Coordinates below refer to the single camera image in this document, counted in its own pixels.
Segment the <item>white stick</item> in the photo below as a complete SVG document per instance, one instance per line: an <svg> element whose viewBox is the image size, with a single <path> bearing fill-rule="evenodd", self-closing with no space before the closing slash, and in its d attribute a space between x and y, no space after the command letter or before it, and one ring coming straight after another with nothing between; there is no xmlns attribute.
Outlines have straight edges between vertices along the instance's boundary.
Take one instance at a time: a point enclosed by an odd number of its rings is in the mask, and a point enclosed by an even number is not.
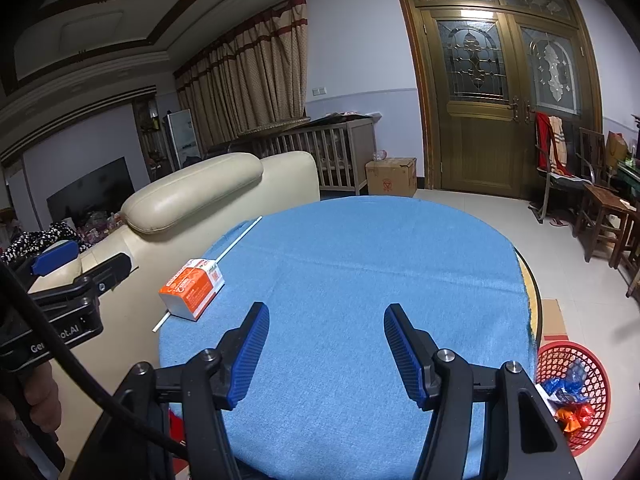
<svg viewBox="0 0 640 480"><path fill-rule="evenodd" d="M164 322L169 319L169 316L171 315L171 313L167 310L166 313L164 314L164 316L162 316L162 319L160 321L158 321L158 324L154 327L153 332L157 332L158 330L160 330L160 327L162 325L164 325Z"/></svg>
<svg viewBox="0 0 640 480"><path fill-rule="evenodd" d="M254 225L256 225L260 220L262 220L261 216L258 216L258 218L255 219L255 222L252 223L247 229L244 230L244 232L234 240L234 242L229 245L229 247L227 247L222 254L220 254L220 256L218 256L218 258L216 259L216 263L218 263L222 258L225 257L225 255L231 250L233 249L233 246L235 244L237 244L240 240L242 240L242 238L244 237L245 234L247 234L253 227Z"/></svg>

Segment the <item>orange and white box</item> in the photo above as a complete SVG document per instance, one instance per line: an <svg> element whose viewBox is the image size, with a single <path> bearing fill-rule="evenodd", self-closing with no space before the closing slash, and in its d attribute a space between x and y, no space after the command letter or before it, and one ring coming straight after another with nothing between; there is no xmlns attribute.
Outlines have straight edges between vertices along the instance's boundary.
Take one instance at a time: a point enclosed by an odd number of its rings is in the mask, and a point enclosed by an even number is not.
<svg viewBox="0 0 640 480"><path fill-rule="evenodd" d="M224 284L215 260L189 260L159 294L171 314L196 321Z"/></svg>

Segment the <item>television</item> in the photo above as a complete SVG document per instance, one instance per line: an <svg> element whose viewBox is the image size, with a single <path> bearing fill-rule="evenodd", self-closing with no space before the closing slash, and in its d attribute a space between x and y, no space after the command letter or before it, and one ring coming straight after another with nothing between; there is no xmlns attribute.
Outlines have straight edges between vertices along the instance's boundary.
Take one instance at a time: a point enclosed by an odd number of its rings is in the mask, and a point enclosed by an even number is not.
<svg viewBox="0 0 640 480"><path fill-rule="evenodd" d="M63 187L47 198L47 206L53 222L71 217L76 227L82 227L93 212L117 213L132 194L127 163L121 157Z"/></svg>

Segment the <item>silver bolt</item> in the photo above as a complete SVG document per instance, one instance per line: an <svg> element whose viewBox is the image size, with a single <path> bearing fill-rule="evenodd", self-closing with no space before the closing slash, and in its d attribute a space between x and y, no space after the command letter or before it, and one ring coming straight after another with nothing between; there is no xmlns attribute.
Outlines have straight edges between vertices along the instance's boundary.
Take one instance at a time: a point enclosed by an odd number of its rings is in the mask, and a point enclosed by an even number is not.
<svg viewBox="0 0 640 480"><path fill-rule="evenodd" d="M144 375L149 371L148 363L137 363L134 367L134 373L136 375Z"/></svg>
<svg viewBox="0 0 640 480"><path fill-rule="evenodd" d="M453 359L456 358L456 353L453 350L449 350L448 348L443 348L438 350L438 359L444 361L446 363L450 363Z"/></svg>
<svg viewBox="0 0 640 480"><path fill-rule="evenodd" d="M512 374L519 374L522 371L522 365L517 361L507 361L504 367Z"/></svg>
<svg viewBox="0 0 640 480"><path fill-rule="evenodd" d="M212 350L211 348L205 348L205 349L202 351L202 358L203 358L205 361L213 361L213 359L215 359L215 358L216 358L216 353L215 353L215 351L214 351L214 350Z"/></svg>

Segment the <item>double door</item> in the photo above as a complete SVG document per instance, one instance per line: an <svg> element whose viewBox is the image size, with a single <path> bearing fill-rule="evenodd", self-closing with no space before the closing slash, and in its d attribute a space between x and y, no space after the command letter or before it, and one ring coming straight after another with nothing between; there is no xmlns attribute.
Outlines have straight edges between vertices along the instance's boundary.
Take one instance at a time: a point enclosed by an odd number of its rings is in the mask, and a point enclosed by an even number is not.
<svg viewBox="0 0 640 480"><path fill-rule="evenodd" d="M593 129L590 74L576 29L478 7L420 14L441 187L530 198L539 182L534 112Z"/></svg>

